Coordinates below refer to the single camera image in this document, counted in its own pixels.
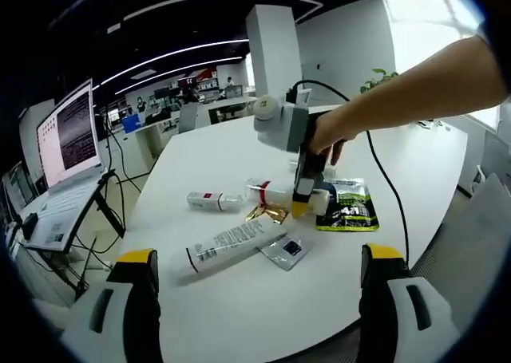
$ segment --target human arm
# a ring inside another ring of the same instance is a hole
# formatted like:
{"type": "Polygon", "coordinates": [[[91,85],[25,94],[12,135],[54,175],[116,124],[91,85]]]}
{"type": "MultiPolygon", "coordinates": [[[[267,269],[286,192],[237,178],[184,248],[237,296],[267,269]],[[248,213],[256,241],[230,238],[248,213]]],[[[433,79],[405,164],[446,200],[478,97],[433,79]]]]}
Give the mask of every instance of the human arm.
{"type": "Polygon", "coordinates": [[[334,145],[336,164],[341,140],[360,132],[490,108],[507,96],[488,45],[480,37],[467,38],[319,117],[310,150],[320,153],[334,145]]]}

